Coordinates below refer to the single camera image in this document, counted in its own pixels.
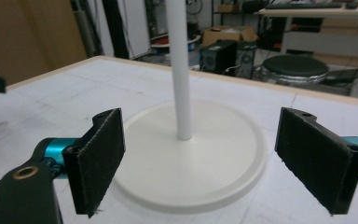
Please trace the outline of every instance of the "white desk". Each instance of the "white desk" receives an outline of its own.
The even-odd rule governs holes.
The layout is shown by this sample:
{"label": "white desk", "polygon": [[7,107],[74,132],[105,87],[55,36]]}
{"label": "white desk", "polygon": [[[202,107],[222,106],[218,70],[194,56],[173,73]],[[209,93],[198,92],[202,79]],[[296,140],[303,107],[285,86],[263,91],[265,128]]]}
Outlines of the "white desk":
{"label": "white desk", "polygon": [[[358,18],[358,8],[322,9],[261,9],[259,14],[267,17],[286,17],[281,53],[288,49],[300,49],[321,53],[358,57],[358,36],[324,35],[315,33],[290,32],[290,25],[296,18]],[[358,80],[353,83],[351,96],[358,97]]]}
{"label": "white desk", "polygon": [[[91,117],[121,107],[123,119],[173,100],[169,67],[94,58],[10,86],[0,94],[0,178],[28,160],[46,137],[80,137]],[[274,153],[282,106],[314,114],[338,135],[358,135],[358,99],[303,91],[234,77],[191,72],[192,99],[221,102],[254,118],[268,145],[259,183],[235,203],[203,214],[173,215],[107,191],[100,214],[75,215],[67,180],[54,180],[64,223],[358,223],[358,187],[346,216],[330,217]]]}

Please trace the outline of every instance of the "keyboard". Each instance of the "keyboard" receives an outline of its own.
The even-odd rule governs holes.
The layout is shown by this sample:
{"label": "keyboard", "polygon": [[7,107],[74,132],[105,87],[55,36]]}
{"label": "keyboard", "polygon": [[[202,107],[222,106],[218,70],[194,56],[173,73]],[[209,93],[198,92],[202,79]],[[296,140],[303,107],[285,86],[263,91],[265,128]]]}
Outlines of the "keyboard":
{"label": "keyboard", "polygon": [[341,8],[342,3],[282,3],[266,6],[266,9],[305,9],[305,8]]}

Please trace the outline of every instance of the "white round base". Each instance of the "white round base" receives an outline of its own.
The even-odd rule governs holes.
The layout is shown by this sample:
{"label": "white round base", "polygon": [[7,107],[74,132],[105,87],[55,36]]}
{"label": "white round base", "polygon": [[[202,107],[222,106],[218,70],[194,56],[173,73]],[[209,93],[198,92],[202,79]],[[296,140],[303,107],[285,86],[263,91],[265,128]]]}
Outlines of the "white round base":
{"label": "white round base", "polygon": [[131,199],[170,213],[214,210],[241,198],[264,170],[263,134],[226,105],[192,104],[194,134],[177,138],[174,105],[158,105],[124,124],[126,153],[115,175]]}

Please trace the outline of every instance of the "white pole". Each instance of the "white pole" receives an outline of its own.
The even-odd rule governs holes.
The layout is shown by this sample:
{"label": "white pole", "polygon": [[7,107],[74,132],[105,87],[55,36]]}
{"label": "white pole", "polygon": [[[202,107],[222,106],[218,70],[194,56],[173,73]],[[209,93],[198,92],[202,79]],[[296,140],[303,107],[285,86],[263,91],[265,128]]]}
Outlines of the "white pole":
{"label": "white pole", "polygon": [[188,78],[186,1],[166,0],[176,123],[180,140],[193,136]]}

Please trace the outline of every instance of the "stool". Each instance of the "stool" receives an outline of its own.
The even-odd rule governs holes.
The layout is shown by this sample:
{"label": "stool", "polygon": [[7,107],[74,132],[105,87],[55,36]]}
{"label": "stool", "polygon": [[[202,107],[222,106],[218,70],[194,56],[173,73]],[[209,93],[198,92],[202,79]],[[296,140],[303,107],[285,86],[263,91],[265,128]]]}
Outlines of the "stool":
{"label": "stool", "polygon": [[313,84],[324,80],[328,67],[313,58],[297,55],[278,55],[266,59],[261,74],[283,84]]}

